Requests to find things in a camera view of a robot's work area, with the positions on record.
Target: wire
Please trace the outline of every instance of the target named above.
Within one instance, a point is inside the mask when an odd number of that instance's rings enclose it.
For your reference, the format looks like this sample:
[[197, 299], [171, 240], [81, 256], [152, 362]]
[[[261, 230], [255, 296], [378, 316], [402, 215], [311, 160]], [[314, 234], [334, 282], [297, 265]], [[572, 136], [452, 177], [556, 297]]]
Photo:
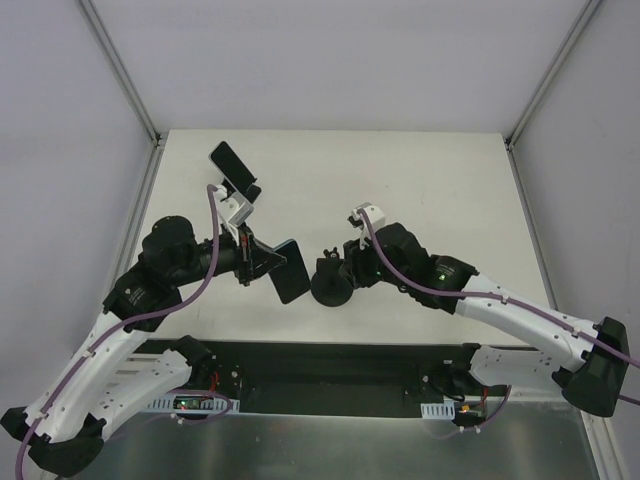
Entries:
[[385, 256], [384, 252], [382, 251], [382, 247], [380, 246], [380, 242], [376, 237], [375, 230], [373, 229], [373, 225], [371, 225], [371, 220], [369, 220], [369, 216], [367, 215], [367, 212], [364, 209], [360, 209], [358, 210], [358, 213], [362, 216], [362, 219], [364, 220], [364, 223], [367, 226], [367, 230], [369, 230], [369, 234], [371, 236], [371, 242], [373, 243], [373, 248], [378, 254], [380, 261], [384, 264], [385, 267], [387, 267], [387, 269], [396, 278], [406, 283], [409, 287], [414, 288], [419, 292], [426, 293], [428, 295], [435, 295], [440, 297], [453, 297], [453, 298], [467, 298], [467, 297], [488, 298], [491, 300], [506, 302], [511, 305], [515, 305], [516, 307], [520, 307], [523, 310], [527, 310], [528, 312], [531, 312], [535, 315], [538, 315], [539, 317], [544, 318], [545, 320], [550, 321], [551, 323], [562, 328], [563, 330], [571, 332], [572, 335], [575, 335], [577, 337], [582, 338], [583, 340], [588, 341], [589, 343], [592, 343], [593, 345], [601, 348], [607, 353], [610, 353], [611, 355], [622, 360], [623, 362], [628, 363], [629, 365], [632, 365], [635, 368], [640, 368], [640, 360], [636, 360], [635, 358], [631, 358], [629, 355], [625, 355], [624, 353], [616, 350], [610, 345], [607, 345], [602, 340], [593, 338], [591, 335], [588, 335], [581, 330], [576, 330], [567, 322], [564, 322], [559, 318], [556, 318], [553, 315], [545, 312], [544, 310], [541, 310], [540, 308], [530, 305], [521, 300], [517, 300], [515, 298], [510, 298], [510, 297], [505, 300], [502, 295], [498, 295], [493, 292], [457, 292], [457, 291], [447, 291], [447, 290], [436, 290], [433, 288], [428, 288], [428, 287], [417, 284], [413, 280], [410, 280], [407, 277], [405, 277], [396, 267], [393, 266], [393, 264]]
[[487, 398], [489, 397], [489, 388], [488, 387], [484, 387], [484, 389], [482, 390], [482, 399], [480, 401], [480, 405], [482, 405], [482, 408], [486, 410], [486, 403], [487, 403]]
[[466, 400], [466, 397], [464, 395], [456, 395], [456, 394], [447, 393], [441, 387], [439, 387], [437, 384], [435, 384], [434, 382], [430, 381], [429, 382], [429, 386], [433, 390], [435, 390], [436, 393], [439, 393], [443, 397], [450, 398], [451, 400], [454, 400], [456, 402], [464, 402]]
[[[190, 419], [181, 417], [182, 421], [179, 422], [181, 425], [183, 423], [186, 424], [186, 425], [197, 425], [197, 424], [201, 424], [203, 422], [204, 423], [209, 423], [209, 422], [212, 422], [212, 421], [222, 417], [223, 415], [226, 415], [227, 413], [229, 413], [233, 409], [233, 402], [229, 398], [227, 398], [224, 395], [221, 395], [219, 393], [213, 393], [212, 391], [180, 390], [180, 389], [177, 389], [177, 390], [171, 390], [171, 393], [176, 393], [178, 395], [207, 396], [207, 397], [209, 397], [209, 398], [211, 398], [213, 400], [215, 400], [216, 398], [219, 398], [221, 400], [224, 400], [224, 402], [225, 402], [225, 408], [221, 412], [215, 413], [213, 415], [209, 415], [209, 417], [214, 417], [214, 418], [209, 420], [208, 422], [205, 422], [205, 420], [190, 420]], [[162, 418], [172, 419], [173, 416], [172, 415], [165, 415], [165, 414], [153, 415], [152, 417], [148, 418], [144, 422], [136, 425], [136, 427], [132, 431], [119, 433], [117, 435], [112, 435], [111, 437], [109, 437], [108, 441], [109, 442], [113, 442], [113, 441], [116, 441], [116, 440], [120, 440], [120, 439], [128, 436], [131, 433], [138, 432], [138, 431], [142, 430], [143, 428], [146, 428], [150, 424], [154, 423], [156, 420], [160, 420]]]
[[219, 380], [220, 380], [220, 375], [218, 375], [218, 372], [213, 372], [213, 375], [211, 376], [211, 388], [209, 388], [210, 392], [216, 391], [216, 387], [218, 386]]
[[216, 398], [224, 400], [225, 407], [221, 412], [218, 412], [214, 415], [208, 415], [207, 418], [202, 420], [189, 420], [188, 418], [181, 418], [180, 424], [184, 423], [186, 425], [202, 425], [204, 423], [215, 422], [220, 417], [226, 415], [233, 409], [233, 402], [225, 397], [224, 395], [220, 395], [219, 393], [206, 392], [200, 390], [171, 390], [172, 393], [177, 393], [179, 395], [206, 395], [215, 401]]
[[636, 400], [635, 398], [627, 397], [626, 395], [618, 395], [618, 399], [623, 402], [632, 403], [633, 405], [640, 406], [640, 400]]
[[[202, 295], [202, 293], [206, 290], [206, 288], [209, 286], [209, 283], [211, 282], [211, 279], [213, 278], [213, 273], [215, 272], [216, 265], [218, 264], [218, 253], [220, 250], [220, 235], [218, 231], [218, 210], [216, 208], [216, 200], [214, 197], [214, 192], [216, 190], [217, 188], [214, 185], [207, 185], [207, 196], [209, 198], [209, 206], [211, 208], [211, 222], [213, 224], [213, 251], [211, 253], [211, 263], [209, 264], [209, 270], [207, 270], [207, 274], [205, 275], [204, 280], [202, 281], [198, 289], [195, 292], [193, 292], [193, 294], [189, 298], [187, 298], [182, 303], [179, 303], [178, 305], [174, 305], [172, 307], [165, 308], [163, 310], [158, 310], [157, 312], [134, 315], [133, 317], [128, 318], [127, 320], [124, 320], [112, 326], [111, 328], [106, 330], [100, 337], [98, 337], [98, 339], [95, 342], [93, 342], [89, 346], [89, 348], [87, 348], [87, 352], [89, 354], [93, 354], [96, 351], [96, 349], [100, 345], [102, 345], [102, 343], [104, 343], [104, 341], [107, 338], [109, 338], [118, 330], [125, 328], [128, 325], [141, 322], [143, 320], [149, 320], [152, 318], [170, 315], [172, 313], [177, 312], [178, 310], [182, 310], [183, 308], [195, 302], [197, 298], [200, 295]], [[33, 437], [38, 426], [40, 425], [42, 418], [46, 417], [47, 412], [49, 411], [51, 406], [55, 403], [55, 401], [60, 396], [64, 388], [69, 384], [73, 376], [78, 372], [78, 370], [80, 370], [80, 368], [82, 367], [82, 365], [84, 365], [84, 363], [87, 361], [88, 358], [91, 358], [91, 356], [89, 355], [88, 357], [87, 356], [80, 357], [78, 361], [69, 369], [69, 371], [64, 376], [62, 381], [53, 390], [53, 392], [51, 392], [51, 395], [49, 395], [49, 398], [40, 409], [40, 413], [42, 416], [35, 419], [31, 424], [31, 427], [29, 427], [29, 430], [27, 430], [27, 433], [24, 436], [22, 443], [20, 444], [20, 448], [18, 449], [18, 455], [16, 457], [16, 464], [15, 464], [16, 480], [24, 480], [24, 475], [22, 471], [24, 456], [27, 451], [27, 446], [29, 445], [29, 441], [31, 440], [31, 437]]]
[[504, 398], [500, 402], [500, 405], [498, 405], [498, 408], [496, 408], [495, 411], [491, 415], [489, 415], [487, 419], [484, 422], [482, 422], [480, 425], [476, 425], [475, 427], [459, 428], [458, 430], [454, 430], [445, 435], [434, 435], [428, 430], [426, 430], [426, 432], [431, 438], [435, 440], [448, 440], [450, 438], [455, 437], [456, 435], [460, 435], [467, 432], [480, 433], [482, 429], [487, 428], [489, 425], [491, 425], [495, 421], [495, 419], [498, 417], [498, 415], [504, 410], [504, 407], [509, 401], [510, 396], [511, 396], [511, 387], [507, 387], [507, 391], [505, 392]]

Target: white enclosure wall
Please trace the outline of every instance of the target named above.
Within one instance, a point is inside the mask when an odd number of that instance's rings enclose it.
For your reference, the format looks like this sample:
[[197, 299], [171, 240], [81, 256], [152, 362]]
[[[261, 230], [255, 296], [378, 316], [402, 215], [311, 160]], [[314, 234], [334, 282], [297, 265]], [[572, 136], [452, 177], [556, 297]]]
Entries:
[[585, 0], [94, 0], [158, 129], [507, 134]]
[[[640, 2], [604, 2], [516, 145], [559, 307], [627, 325], [640, 349]], [[629, 369], [624, 393], [640, 396]], [[638, 407], [613, 425], [640, 478]]]
[[[0, 411], [95, 321], [151, 143], [71, 1], [0, 4]], [[0, 435], [0, 478], [18, 443]]]

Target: white bracket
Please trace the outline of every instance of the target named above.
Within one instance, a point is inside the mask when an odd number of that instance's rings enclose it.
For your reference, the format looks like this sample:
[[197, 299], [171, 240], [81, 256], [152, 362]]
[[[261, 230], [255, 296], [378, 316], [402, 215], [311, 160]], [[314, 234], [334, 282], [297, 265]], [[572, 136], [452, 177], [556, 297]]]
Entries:
[[158, 396], [187, 383], [190, 375], [186, 359], [176, 351], [166, 350], [126, 382], [107, 388], [90, 410], [95, 418], [106, 420], [102, 438], [107, 440]]
[[216, 185], [216, 189], [214, 197], [219, 203], [218, 218], [231, 234], [236, 245], [240, 246], [238, 227], [253, 213], [253, 205], [239, 192], [229, 195], [227, 188], [222, 185]]
[[443, 403], [421, 403], [420, 412], [424, 420], [453, 420], [456, 408], [453, 400], [445, 399]]
[[122, 320], [112, 312], [100, 314], [84, 343], [56, 381], [38, 400], [27, 407], [25, 410], [26, 422], [27, 425], [32, 425], [36, 418], [40, 418], [41, 408], [67, 372], [81, 357], [87, 357], [80, 370], [60, 392], [47, 416], [38, 425], [35, 432], [37, 435], [48, 435], [52, 443], [63, 442], [75, 437], [82, 428], [87, 413], [101, 392], [104, 391], [109, 378], [129, 355], [151, 335], [140, 330], [132, 330], [127, 333], [120, 329], [97, 347], [92, 355], [88, 354], [87, 350], [90, 345], [109, 328], [121, 322]]
[[360, 213], [358, 213], [358, 210], [364, 210], [366, 212], [367, 217], [369, 218], [369, 221], [373, 226], [374, 232], [377, 232], [382, 227], [384, 227], [386, 217], [384, 215], [384, 212], [380, 209], [380, 207], [371, 205], [368, 202], [363, 203], [359, 207], [356, 207], [353, 210], [351, 210], [351, 219], [356, 223], [357, 222], [360, 223], [360, 225], [358, 226], [358, 228], [362, 230], [362, 233], [360, 233], [360, 250], [364, 250], [368, 246], [367, 240], [371, 239], [371, 234], [369, 233], [369, 229], [365, 225], [364, 220], [362, 219], [362, 216], [360, 215]]
[[[509, 292], [483, 274], [472, 276], [462, 290], [462, 293], [465, 292], [492, 292], [499, 295], [500, 300], [466, 297], [458, 301], [457, 314], [484, 322], [513, 335], [526, 344], [545, 352], [548, 357], [553, 359], [557, 367], [560, 366], [570, 372], [575, 372], [584, 365], [583, 352], [593, 350], [592, 343], [584, 338], [576, 338], [571, 331], [553, 324], [536, 313], [522, 309], [510, 302], [505, 305], [504, 302], [508, 298], [533, 304], [524, 297]], [[589, 320], [565, 315], [542, 305], [536, 307], [563, 321], [573, 329], [579, 329], [593, 337], [597, 336], [598, 332], [594, 329], [595, 324]]]
[[[178, 408], [175, 408], [175, 400], [179, 397], [189, 397], [190, 395], [182, 395], [177, 393], [167, 393], [162, 397], [154, 400], [146, 408], [140, 410], [140, 413], [177, 413], [184, 414], [189, 413], [192, 415], [212, 415], [222, 413], [227, 408], [227, 402], [221, 398], [206, 399], [200, 401], [200, 409], [189, 409], [184, 412]], [[240, 400], [231, 399], [231, 410], [228, 413], [240, 412]]]
[[544, 352], [483, 346], [471, 358], [469, 372], [481, 384], [522, 385], [560, 394], [551, 375], [560, 365]]

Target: smartphone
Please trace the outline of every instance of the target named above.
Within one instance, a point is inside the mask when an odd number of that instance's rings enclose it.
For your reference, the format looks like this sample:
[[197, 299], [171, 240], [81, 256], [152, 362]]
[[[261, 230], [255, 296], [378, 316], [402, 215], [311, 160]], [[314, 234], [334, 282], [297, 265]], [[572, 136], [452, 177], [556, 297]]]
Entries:
[[278, 245], [275, 252], [285, 257], [287, 263], [271, 270], [269, 276], [280, 301], [286, 305], [311, 290], [311, 281], [295, 240], [287, 240]]
[[233, 189], [246, 197], [247, 191], [256, 181], [256, 177], [242, 163], [236, 153], [231, 150], [229, 144], [220, 142], [220, 145], [209, 155], [209, 159], [218, 167]]

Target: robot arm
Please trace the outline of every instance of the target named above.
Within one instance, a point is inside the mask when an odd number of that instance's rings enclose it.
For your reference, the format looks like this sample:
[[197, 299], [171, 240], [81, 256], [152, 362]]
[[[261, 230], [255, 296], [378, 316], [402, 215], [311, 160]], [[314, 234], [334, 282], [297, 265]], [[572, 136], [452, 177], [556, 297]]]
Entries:
[[[385, 264], [376, 251], [367, 221], [391, 265]], [[358, 240], [344, 244], [344, 258], [334, 249], [325, 251], [325, 258], [318, 259], [311, 291], [320, 303], [338, 306], [348, 301], [354, 289], [372, 287], [378, 282], [391, 283], [425, 307], [487, 323], [536, 349], [466, 345], [468, 355], [450, 368], [454, 383], [464, 382], [466, 376], [485, 386], [519, 385], [560, 392], [567, 401], [588, 413], [613, 415], [627, 364], [585, 337], [628, 354], [626, 331], [620, 322], [607, 317], [595, 324], [535, 306], [467, 263], [430, 255], [402, 225], [385, 226], [384, 213], [374, 205], [354, 209], [349, 222], [360, 228], [361, 234]], [[409, 282], [401, 280], [398, 274]], [[514, 304], [518, 301], [533, 308], [528, 310]], [[544, 312], [573, 330], [568, 331], [532, 310]]]
[[[275, 269], [287, 268], [287, 257], [257, 240], [245, 224], [253, 210], [248, 201], [237, 192], [227, 195], [222, 186], [215, 197], [220, 205], [223, 233], [219, 236], [214, 276], [233, 271], [239, 283], [248, 286]], [[181, 386], [209, 389], [211, 376], [217, 369], [215, 360], [189, 336], [173, 342], [163, 355], [133, 378], [107, 388], [118, 368], [165, 317], [129, 324], [95, 349], [90, 347], [124, 320], [180, 304], [178, 287], [202, 280], [209, 270], [212, 253], [213, 242], [205, 240], [198, 244], [187, 219], [171, 216], [156, 222], [142, 241], [138, 261], [116, 281], [104, 301], [103, 313], [56, 381], [29, 406], [5, 413], [0, 423], [20, 441], [38, 421], [29, 441], [29, 456], [43, 470], [73, 476], [93, 461], [104, 442], [124, 422], [161, 395]], [[275, 282], [274, 285], [283, 298], [279, 291], [283, 285]], [[296, 295], [304, 291], [298, 286]], [[291, 292], [285, 296], [290, 301]], [[82, 357], [84, 363], [78, 368]], [[64, 383], [72, 370], [75, 374]], [[59, 392], [55, 401], [43, 415], [41, 411], [56, 389]]]

